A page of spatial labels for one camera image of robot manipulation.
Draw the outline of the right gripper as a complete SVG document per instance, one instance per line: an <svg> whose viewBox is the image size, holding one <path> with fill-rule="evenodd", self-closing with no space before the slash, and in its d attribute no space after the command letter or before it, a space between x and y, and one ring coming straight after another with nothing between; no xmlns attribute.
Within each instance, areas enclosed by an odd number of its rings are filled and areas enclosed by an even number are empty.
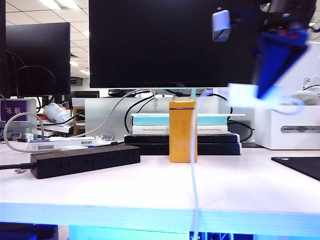
<svg viewBox="0 0 320 240"><path fill-rule="evenodd" d="M273 85L306 52L312 9L284 12L260 11L258 45L251 47L254 59L252 84L258 86L256 97L267 97Z"/></svg>

